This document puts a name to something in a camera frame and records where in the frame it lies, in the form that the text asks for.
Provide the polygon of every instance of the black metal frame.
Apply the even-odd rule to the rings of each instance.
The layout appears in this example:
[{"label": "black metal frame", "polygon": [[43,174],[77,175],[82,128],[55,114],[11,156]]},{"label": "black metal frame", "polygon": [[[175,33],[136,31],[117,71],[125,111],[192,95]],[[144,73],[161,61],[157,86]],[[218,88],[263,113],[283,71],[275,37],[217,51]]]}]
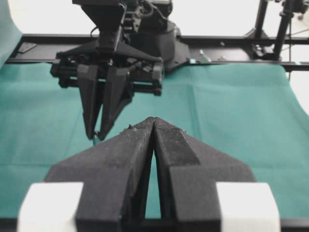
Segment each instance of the black metal frame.
[{"label": "black metal frame", "polygon": [[[209,64],[228,64],[228,63],[265,63],[282,65],[287,72],[291,71],[309,71],[308,62],[282,62],[278,60],[261,60],[256,59],[253,53],[253,44],[260,46],[270,46],[276,42],[276,37],[269,38],[249,38],[241,36],[179,36],[182,43],[189,46],[192,59],[203,65]],[[7,64],[23,64],[23,63],[52,63],[56,53],[78,47],[84,43],[92,41],[88,35],[41,35],[41,34],[24,34],[20,43],[13,51],[11,57],[7,60]],[[18,53],[20,46],[24,43],[35,43],[36,47],[26,53]],[[309,45],[309,38],[295,37],[291,40],[286,37],[285,44]],[[233,54],[233,59],[215,60],[213,57],[211,62],[203,63],[200,55],[203,50],[207,55],[216,57],[224,57],[227,54]]]}]

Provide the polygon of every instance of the black pole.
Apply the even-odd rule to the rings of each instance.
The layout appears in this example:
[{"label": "black pole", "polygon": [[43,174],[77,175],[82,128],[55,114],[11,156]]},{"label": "black pole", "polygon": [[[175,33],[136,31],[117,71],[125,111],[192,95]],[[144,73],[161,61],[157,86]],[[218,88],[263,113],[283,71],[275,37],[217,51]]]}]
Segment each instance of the black pole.
[{"label": "black pole", "polygon": [[260,39],[263,31],[263,24],[265,20],[266,10],[268,6],[267,0],[260,0],[259,10],[257,13],[256,23],[255,23],[255,39]]},{"label": "black pole", "polygon": [[279,60],[282,47],[284,45],[284,41],[286,39],[286,32],[288,30],[290,20],[293,18],[293,0],[286,0],[284,4],[283,11],[280,13],[280,16],[282,17],[280,22],[280,27],[278,31],[278,35],[275,42],[275,48],[274,48],[274,59]]}]

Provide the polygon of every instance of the robotic arm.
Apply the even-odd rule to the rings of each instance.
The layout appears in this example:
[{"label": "robotic arm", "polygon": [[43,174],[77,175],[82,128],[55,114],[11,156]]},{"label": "robotic arm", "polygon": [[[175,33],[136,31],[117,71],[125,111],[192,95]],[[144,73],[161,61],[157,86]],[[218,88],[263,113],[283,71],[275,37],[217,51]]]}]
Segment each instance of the robotic arm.
[{"label": "robotic arm", "polygon": [[[187,62],[177,55],[171,0],[73,0],[99,37],[57,53],[51,74],[63,88],[78,87],[87,137],[104,140],[134,92],[161,95],[164,72]],[[103,105],[100,131],[95,125]]]}]

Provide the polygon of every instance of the green cloth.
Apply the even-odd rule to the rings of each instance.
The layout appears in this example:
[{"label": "green cloth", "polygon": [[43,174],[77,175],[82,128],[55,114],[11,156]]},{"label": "green cloth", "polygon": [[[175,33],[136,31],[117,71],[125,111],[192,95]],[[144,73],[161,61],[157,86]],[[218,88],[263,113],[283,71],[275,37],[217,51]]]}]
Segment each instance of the green cloth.
[{"label": "green cloth", "polygon": [[7,0],[0,0],[0,69],[14,51],[22,33],[15,26],[10,15]]},{"label": "green cloth", "polygon": [[[0,217],[16,217],[32,182],[90,146],[78,89],[61,89],[50,65],[0,70]],[[158,116],[250,165],[268,182],[281,217],[309,217],[309,117],[281,66],[186,66],[163,94],[135,94],[109,134]],[[155,162],[146,215],[160,217]]]}]

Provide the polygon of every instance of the white pad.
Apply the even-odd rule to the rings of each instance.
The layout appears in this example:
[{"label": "white pad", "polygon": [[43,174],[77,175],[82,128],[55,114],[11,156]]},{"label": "white pad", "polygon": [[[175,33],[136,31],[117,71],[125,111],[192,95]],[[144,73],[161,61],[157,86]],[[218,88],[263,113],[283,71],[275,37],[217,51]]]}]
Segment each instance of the white pad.
[{"label": "white pad", "polygon": [[266,183],[217,182],[221,232],[280,232],[280,215]]},{"label": "white pad", "polygon": [[76,232],[83,183],[32,184],[19,210],[17,232]]}]

